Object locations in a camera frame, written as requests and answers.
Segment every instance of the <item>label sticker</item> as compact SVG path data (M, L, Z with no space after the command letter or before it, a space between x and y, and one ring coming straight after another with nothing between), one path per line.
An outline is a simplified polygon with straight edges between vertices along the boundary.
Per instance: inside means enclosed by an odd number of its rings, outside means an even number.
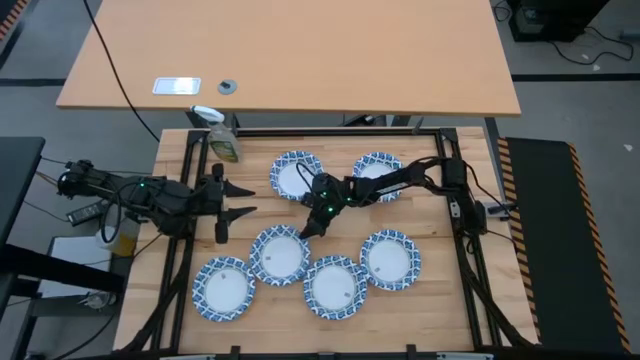
M157 78L153 85L155 95L197 95L200 78Z

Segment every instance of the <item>wooden workbench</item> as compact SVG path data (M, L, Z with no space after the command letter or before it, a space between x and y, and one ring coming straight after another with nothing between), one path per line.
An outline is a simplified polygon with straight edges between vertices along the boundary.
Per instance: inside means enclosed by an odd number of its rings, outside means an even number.
M458 134L463 158L475 168L481 185L498 196L482 128L459 128ZM163 132L154 175L179 180L186 136L186 130ZM389 152L405 164L437 154L435 141L429 136L242 138L241 142L245 160L242 164L225 164L225 174L235 185L251 189L256 195L227 199L227 204L258 206L258 210L232 224L226 245L215 244L213 217L198 220L189 284L212 257L231 255L248 261L249 248L261 230L275 224L304 226L308 209L279 198L269 185L269 168L278 155L293 149L311 151L326 171L340 177L350 175L353 163L371 151ZM195 154L192 182L197 150ZM206 171L210 172L217 160L210 149L207 159ZM476 198L489 201L474 185L471 188ZM275 288L258 282L248 312L230 323L214 323L200 316L189 290L180 353L228 353L232 345L240 345L243 353L400 352L405 351L406 344L416 344L418 351L471 349L451 223L443 197L410 188L390 204L347 208L333 220L324 238L311 240L312 260L343 254L357 261L364 240L383 228L404 232L420 249L422 272L411 288L388 292L369 286L360 312L344 321L329 321L308 309L302 283ZM497 220L489 221L489 229L509 234L507 225ZM144 225L138 248L155 236L155 227ZM513 245L504 238L487 235L482 237L482 246L496 303L526 338L536 341ZM155 307L166 251L167 239L160 238L135 259L114 348L126 345ZM168 345L173 319L172 310L168 314L163 346ZM483 311L480 318L483 338L488 343Z
M488 0L104 0L97 23L140 109L520 114ZM127 108L93 29L57 105Z

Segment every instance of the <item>paper plate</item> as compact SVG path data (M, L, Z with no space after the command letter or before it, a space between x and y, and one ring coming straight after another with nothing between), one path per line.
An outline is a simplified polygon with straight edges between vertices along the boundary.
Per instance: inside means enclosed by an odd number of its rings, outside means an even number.
M244 261L221 256L209 260L193 282L191 299L206 319L233 321L242 315L256 292L255 276Z
M320 160L310 152L298 150L280 155L271 165L269 181L273 190L285 199L300 201L302 195L309 192L309 187L296 169L296 163L299 162L305 164L313 172L313 174L309 174L303 167L300 167L300 172L307 179L309 185L311 185L314 175L324 172Z
M353 316L367 298L362 267L346 256L325 256L311 265L303 285L311 311L328 320Z
M383 152L369 153L356 161L353 165L353 176L375 179L394 170L402 168L402 162L393 155ZM390 202L398 198L402 191L398 190L378 199L378 202Z
M411 286L420 275L422 260L416 244L395 230L369 236L360 249L360 264L367 280L391 291Z
M251 271L273 286L300 280L309 267L309 242L300 239L293 226L276 225L263 230L249 252Z

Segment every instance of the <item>plate center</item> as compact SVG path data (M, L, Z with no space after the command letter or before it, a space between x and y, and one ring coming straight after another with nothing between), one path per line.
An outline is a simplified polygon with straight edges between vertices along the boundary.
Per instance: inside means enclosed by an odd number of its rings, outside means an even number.
M280 236L271 239L262 251L262 265L272 276L293 275L302 263L302 248L296 239Z
M247 298L249 284L236 269L221 269L209 278L205 289L207 304L217 312L237 309Z
M366 177L369 179L375 179L382 175L386 175L393 171L389 166L385 164L371 164L362 169L360 177Z
M382 281L398 281L409 272L409 254L397 241L384 240L369 252L369 271Z
M324 308L339 310L351 303L356 282L346 269L332 265L320 269L311 286L313 297Z
M302 173L302 176L307 179L309 185L311 185L311 182L313 181L313 174L309 173L302 166L300 166L300 172ZM304 183L300 174L298 174L296 163L291 163L280 169L278 185L280 185L282 191L292 196L302 196L304 193L309 191L309 187Z

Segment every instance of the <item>black and orange padded mat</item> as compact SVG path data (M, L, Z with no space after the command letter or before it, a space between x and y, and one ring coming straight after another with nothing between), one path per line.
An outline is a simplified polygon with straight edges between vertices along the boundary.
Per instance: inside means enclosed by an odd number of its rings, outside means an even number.
M18 23L28 2L29 0L0 0L0 41L5 40L9 30Z
M575 148L498 139L511 234L543 347L631 351Z

